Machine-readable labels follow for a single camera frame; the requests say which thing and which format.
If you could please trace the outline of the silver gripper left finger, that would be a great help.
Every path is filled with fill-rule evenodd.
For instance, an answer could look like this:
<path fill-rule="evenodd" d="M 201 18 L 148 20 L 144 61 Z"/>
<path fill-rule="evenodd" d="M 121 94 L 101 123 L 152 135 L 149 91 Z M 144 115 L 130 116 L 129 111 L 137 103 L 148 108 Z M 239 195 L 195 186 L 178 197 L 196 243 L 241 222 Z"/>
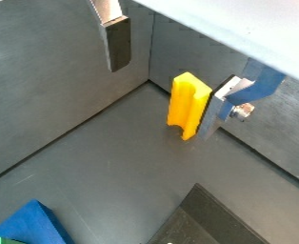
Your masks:
<path fill-rule="evenodd" d="M 130 19 L 122 14 L 118 0 L 88 0 L 98 23 L 110 72 L 118 71 L 130 61 Z"/>

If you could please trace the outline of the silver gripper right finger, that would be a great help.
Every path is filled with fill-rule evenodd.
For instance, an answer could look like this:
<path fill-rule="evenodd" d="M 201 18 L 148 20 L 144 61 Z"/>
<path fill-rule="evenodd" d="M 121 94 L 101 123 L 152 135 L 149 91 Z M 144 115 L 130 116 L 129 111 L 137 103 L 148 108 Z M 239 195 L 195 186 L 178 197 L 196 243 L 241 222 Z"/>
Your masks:
<path fill-rule="evenodd" d="M 229 118 L 244 121 L 255 110 L 252 102 L 272 95 L 284 79 L 284 73 L 249 58 L 241 74 L 232 75 L 208 98 L 199 136 L 207 139 Z"/>

